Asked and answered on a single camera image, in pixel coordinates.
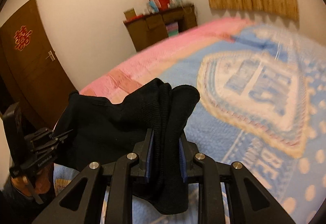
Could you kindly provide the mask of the left hand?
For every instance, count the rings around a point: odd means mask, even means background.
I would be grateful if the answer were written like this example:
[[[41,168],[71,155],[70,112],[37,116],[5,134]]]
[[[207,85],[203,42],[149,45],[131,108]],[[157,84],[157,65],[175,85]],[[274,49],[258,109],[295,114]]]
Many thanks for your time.
[[[32,192],[28,188],[29,184],[32,185],[35,194],[46,194],[50,191],[53,187],[53,172],[54,164],[50,163],[37,172],[35,176],[10,177],[10,180],[18,191],[27,197],[31,197]]]

